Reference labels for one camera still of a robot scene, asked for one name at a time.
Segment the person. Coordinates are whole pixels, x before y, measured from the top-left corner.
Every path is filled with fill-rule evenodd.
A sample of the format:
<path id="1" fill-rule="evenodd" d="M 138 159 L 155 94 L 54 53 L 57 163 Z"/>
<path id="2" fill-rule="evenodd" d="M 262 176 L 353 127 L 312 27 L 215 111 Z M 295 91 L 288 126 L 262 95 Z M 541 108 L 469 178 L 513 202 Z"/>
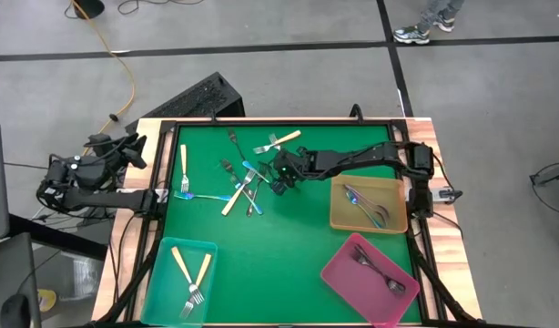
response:
<path id="1" fill-rule="evenodd" d="M 426 7 L 420 13 L 420 21 L 414 26 L 394 30 L 393 40 L 403 44 L 428 44 L 433 26 L 437 26 L 445 33 L 451 33 L 455 18 L 464 2 L 465 0 L 428 0 Z"/>

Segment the black mesh computer case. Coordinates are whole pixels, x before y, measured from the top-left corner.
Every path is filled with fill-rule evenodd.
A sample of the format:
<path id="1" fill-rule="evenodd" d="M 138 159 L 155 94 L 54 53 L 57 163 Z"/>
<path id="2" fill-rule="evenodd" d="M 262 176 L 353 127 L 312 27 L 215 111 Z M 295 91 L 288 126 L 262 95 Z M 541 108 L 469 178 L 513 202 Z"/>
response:
<path id="1" fill-rule="evenodd" d="M 137 130 L 142 118 L 244 118 L 240 93 L 219 72 L 174 96 L 125 127 L 127 134 Z"/>

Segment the grey controller box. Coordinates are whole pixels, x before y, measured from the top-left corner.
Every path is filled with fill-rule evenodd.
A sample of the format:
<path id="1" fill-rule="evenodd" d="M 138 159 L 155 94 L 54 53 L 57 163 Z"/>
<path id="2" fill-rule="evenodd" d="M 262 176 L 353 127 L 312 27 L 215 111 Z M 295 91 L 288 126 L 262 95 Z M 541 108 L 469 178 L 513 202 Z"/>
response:
<path id="1" fill-rule="evenodd" d="M 441 202 L 447 205 L 453 204 L 463 195 L 461 190 L 456 190 L 450 187 L 434 188 L 431 189 L 431 192 L 432 200 L 434 202 Z"/>

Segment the yellow plastic bin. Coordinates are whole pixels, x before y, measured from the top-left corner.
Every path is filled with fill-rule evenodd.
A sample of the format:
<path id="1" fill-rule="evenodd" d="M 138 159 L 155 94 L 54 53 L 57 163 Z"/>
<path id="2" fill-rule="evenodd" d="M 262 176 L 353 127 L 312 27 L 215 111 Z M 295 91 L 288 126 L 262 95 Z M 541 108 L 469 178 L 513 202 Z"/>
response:
<path id="1" fill-rule="evenodd" d="M 350 203 L 346 196 L 347 184 L 361 194 L 385 207 L 389 219 L 384 228 L 375 228 L 364 212 Z M 339 175 L 330 181 L 330 225 L 333 229 L 370 233 L 403 234 L 408 229 L 404 185 L 397 179 Z"/>

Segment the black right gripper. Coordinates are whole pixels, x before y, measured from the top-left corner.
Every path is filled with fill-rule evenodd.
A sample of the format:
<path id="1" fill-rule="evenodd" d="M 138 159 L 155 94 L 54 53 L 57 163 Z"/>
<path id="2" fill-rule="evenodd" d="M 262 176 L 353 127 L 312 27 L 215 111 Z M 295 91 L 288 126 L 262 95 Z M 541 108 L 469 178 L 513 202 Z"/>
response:
<path id="1" fill-rule="evenodd" d="M 268 162 L 261 161 L 260 164 L 268 172 L 266 174 L 266 179 L 269 183 L 280 182 L 279 178 L 274 174 L 277 170 L 272 160 Z M 310 173 L 308 171 L 306 158 L 299 157 L 287 150 L 281 150 L 278 153 L 278 175 L 286 181 L 315 179 L 317 177 L 316 173 Z"/>

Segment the black computer mouse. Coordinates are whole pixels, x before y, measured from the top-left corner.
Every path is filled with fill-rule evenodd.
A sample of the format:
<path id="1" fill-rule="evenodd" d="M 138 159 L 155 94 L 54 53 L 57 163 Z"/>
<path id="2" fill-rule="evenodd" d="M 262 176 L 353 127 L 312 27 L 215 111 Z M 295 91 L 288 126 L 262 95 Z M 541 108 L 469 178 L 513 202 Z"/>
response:
<path id="1" fill-rule="evenodd" d="M 0 310 L 1 328 L 30 328 L 31 314 L 28 299 L 21 293 L 7 298 Z"/>

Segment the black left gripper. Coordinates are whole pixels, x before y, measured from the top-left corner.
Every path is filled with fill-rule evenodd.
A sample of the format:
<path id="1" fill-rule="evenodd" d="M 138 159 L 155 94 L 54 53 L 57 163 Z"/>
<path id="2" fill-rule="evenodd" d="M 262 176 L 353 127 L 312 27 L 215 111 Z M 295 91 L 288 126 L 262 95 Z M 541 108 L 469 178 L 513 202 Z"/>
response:
<path id="1" fill-rule="evenodd" d="M 109 152 L 97 157 L 86 164 L 87 176 L 114 175 L 125 168 L 128 163 L 135 168 L 144 169 L 147 163 L 142 159 L 139 135 L 137 133 L 128 135 L 124 144 L 114 146 Z"/>

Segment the pink plastic bin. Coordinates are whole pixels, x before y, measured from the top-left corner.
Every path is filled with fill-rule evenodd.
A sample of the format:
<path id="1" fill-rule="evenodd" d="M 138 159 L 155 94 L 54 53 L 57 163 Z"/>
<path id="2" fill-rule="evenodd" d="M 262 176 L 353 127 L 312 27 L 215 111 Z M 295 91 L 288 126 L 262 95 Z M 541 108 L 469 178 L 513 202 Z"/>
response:
<path id="1" fill-rule="evenodd" d="M 360 245 L 385 274 L 405 286 L 405 293 L 392 293 L 383 278 L 352 258 Z M 353 233 L 320 272 L 320 277 L 356 313 L 374 328 L 395 328 L 421 291 L 412 276 L 375 248 L 359 233 Z"/>

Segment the black round stand base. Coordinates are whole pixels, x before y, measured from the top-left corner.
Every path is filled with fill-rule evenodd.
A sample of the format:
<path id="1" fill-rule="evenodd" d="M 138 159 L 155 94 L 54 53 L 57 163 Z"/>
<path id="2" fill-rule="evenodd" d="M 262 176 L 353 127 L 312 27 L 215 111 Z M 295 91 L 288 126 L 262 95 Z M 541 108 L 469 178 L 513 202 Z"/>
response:
<path id="1" fill-rule="evenodd" d="M 102 0 L 72 0 L 72 6 L 80 19 L 96 18 L 105 11 Z"/>

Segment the teal plastic bin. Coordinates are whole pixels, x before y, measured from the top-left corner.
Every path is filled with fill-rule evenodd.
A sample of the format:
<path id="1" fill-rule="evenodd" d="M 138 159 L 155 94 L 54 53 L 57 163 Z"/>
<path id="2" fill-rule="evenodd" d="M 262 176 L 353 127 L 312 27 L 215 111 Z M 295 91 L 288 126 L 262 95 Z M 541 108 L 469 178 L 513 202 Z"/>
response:
<path id="1" fill-rule="evenodd" d="M 193 281 L 197 279 L 205 254 L 212 255 L 199 286 L 205 301 L 196 305 L 187 319 L 181 317 L 181 312 L 189 298 L 188 281 L 172 255 L 172 247 L 178 248 Z M 141 322 L 167 328 L 202 328 L 207 318 L 217 255 L 218 247 L 212 242 L 173 237 L 162 239 L 147 287 Z"/>

